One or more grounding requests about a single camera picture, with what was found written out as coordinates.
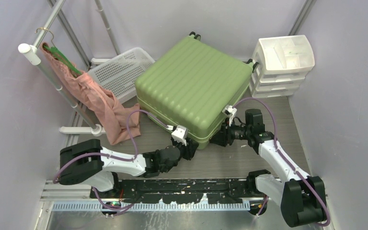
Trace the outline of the green ribbed hard-shell suitcase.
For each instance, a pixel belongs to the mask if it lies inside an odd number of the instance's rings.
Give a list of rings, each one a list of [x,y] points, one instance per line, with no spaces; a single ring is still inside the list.
[[[242,62],[191,32],[135,81],[140,107],[167,125],[182,125],[204,149],[226,118],[223,110],[247,91],[252,62]]]

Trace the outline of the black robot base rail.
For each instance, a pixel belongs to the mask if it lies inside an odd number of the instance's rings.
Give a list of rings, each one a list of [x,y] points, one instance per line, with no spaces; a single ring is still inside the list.
[[[124,179],[107,192],[90,191],[90,198],[128,211],[226,211],[265,213],[269,198],[252,191],[247,179]]]

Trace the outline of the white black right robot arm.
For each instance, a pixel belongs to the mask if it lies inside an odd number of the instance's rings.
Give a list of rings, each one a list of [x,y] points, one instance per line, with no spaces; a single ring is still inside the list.
[[[329,211],[323,180],[310,176],[285,153],[275,135],[266,131],[261,110],[246,110],[245,122],[238,125],[234,122],[236,111],[231,105],[223,109],[227,117],[210,143],[225,147],[235,140],[246,140],[277,175],[274,177],[268,170],[250,172],[248,193],[254,197],[264,194],[272,199],[289,227],[326,223]]]

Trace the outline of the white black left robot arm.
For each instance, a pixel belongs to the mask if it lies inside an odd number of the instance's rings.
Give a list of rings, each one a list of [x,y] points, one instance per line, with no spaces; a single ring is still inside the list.
[[[164,149],[134,156],[107,149],[98,139],[89,139],[60,151],[60,170],[53,182],[89,185],[114,198],[121,190],[118,173],[151,178],[169,172],[181,159],[191,160],[199,144],[190,138],[186,141],[184,145],[172,140]]]

